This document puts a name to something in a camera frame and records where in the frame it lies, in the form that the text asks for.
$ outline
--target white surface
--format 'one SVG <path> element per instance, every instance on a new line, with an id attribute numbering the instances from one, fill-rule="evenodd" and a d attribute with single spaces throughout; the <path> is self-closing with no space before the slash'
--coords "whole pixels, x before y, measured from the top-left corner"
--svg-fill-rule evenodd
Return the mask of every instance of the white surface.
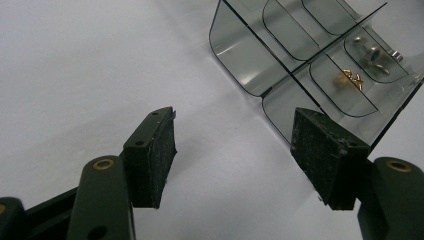
<path id="1" fill-rule="evenodd" d="M 151 111 L 177 111 L 159 210 L 138 239 L 360 239 L 212 54 L 217 0 L 0 1 L 0 196 L 26 208 L 117 155 Z M 422 91 L 374 150 L 424 168 Z"/>

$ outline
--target transparent plastic box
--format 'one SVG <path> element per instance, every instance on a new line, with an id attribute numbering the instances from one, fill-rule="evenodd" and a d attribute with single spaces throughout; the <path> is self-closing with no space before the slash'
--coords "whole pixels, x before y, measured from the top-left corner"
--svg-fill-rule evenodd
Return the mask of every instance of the transparent plastic box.
<path id="1" fill-rule="evenodd" d="M 217 58 L 288 142 L 297 107 L 375 147 L 422 85 L 424 2 L 220 0 Z"/>

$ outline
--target clear plastic organizer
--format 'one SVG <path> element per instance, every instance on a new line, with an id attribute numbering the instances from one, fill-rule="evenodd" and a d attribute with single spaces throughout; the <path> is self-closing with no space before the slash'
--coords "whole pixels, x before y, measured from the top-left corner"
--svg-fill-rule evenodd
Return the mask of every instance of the clear plastic organizer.
<path id="1" fill-rule="evenodd" d="M 290 142 L 296 107 L 375 147 L 424 75 L 424 2 L 220 0 L 213 52 Z"/>

